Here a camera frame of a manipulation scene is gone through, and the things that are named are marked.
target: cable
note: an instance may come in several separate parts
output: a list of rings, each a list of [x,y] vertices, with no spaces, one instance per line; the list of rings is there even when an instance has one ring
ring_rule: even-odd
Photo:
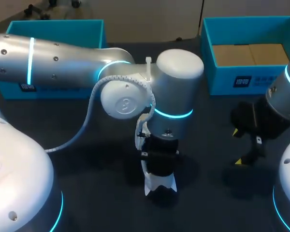
[[[142,81],[139,81],[137,79],[131,78],[129,76],[121,76],[121,75],[107,76],[107,77],[101,79],[100,81],[98,81],[96,83],[96,85],[93,87],[91,95],[90,95],[90,98],[89,98],[87,114],[86,114],[84,123],[83,123],[82,127],[80,128],[80,130],[76,133],[76,135],[72,139],[70,139],[66,143],[64,143],[64,144],[62,144],[60,146],[51,148],[51,149],[46,149],[45,151],[47,153],[51,153],[51,152],[55,152],[55,151],[58,151],[58,150],[62,150],[64,148],[70,146],[71,144],[73,144],[83,134],[83,132],[85,131],[85,128],[88,125],[88,122],[90,120],[91,114],[92,114],[94,98],[96,96],[97,90],[100,88],[101,85],[103,85],[103,84],[105,84],[106,82],[109,82],[109,81],[126,81],[126,82],[130,82],[130,83],[134,83],[134,84],[137,84],[137,85],[141,86],[142,88],[144,88],[147,91],[147,93],[148,93],[148,95],[149,95],[149,97],[151,99],[151,109],[149,111],[149,114],[148,114],[147,118],[142,120],[142,121],[140,121],[140,123],[139,123],[139,127],[137,128],[137,131],[138,132],[142,131],[143,124],[152,118],[152,116],[154,115],[154,112],[155,112],[155,108],[156,108],[156,99],[155,99],[155,96],[154,96],[154,94],[152,92],[150,84],[148,82],[144,83]]]

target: cardboard box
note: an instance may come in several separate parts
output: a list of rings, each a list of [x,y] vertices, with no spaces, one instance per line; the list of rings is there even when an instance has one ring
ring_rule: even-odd
[[[218,66],[287,65],[281,44],[214,45]]]
[[[201,52],[211,95],[264,94],[290,60],[290,16],[205,18]]]
[[[13,21],[6,33],[87,48],[107,47],[103,20]],[[53,88],[0,82],[0,92],[5,99],[86,99],[91,91],[78,87]]]
[[[289,59],[282,44],[250,44],[255,65],[287,65]]]
[[[218,66],[250,66],[255,65],[249,45],[214,45]]]

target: dark tabletop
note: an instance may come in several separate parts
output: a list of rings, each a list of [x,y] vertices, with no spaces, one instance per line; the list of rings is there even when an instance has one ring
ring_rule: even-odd
[[[198,40],[116,44],[138,63],[165,49],[199,54]],[[204,79],[175,172],[178,194],[144,196],[144,177],[134,148],[137,118],[110,118],[96,101],[86,133],[73,146],[50,154],[73,232],[271,232],[272,187],[290,129],[267,144],[267,158],[253,168],[230,162],[250,148],[248,136],[232,138],[230,110],[257,97],[210,97]],[[5,101],[0,109],[17,129],[51,148],[69,140],[86,115],[87,101]]]

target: teal box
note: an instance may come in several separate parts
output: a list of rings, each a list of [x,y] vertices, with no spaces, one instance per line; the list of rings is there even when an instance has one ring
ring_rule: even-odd
[[[103,20],[13,21],[6,33],[87,48],[107,47]],[[53,88],[0,82],[0,92],[5,99],[86,99],[91,91],[77,86]]]
[[[282,44],[290,60],[290,16],[205,18],[201,52],[210,95],[264,94],[285,65],[219,67],[212,47],[262,43]]]

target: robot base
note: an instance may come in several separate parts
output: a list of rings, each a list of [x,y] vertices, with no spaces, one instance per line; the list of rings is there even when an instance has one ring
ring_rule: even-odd
[[[290,144],[281,158],[273,188],[273,213],[275,232],[290,232]]]
[[[286,196],[280,180],[273,188],[273,232],[290,232],[290,200]]]
[[[63,194],[54,180],[52,190],[41,210],[15,232],[66,232],[63,223]]]

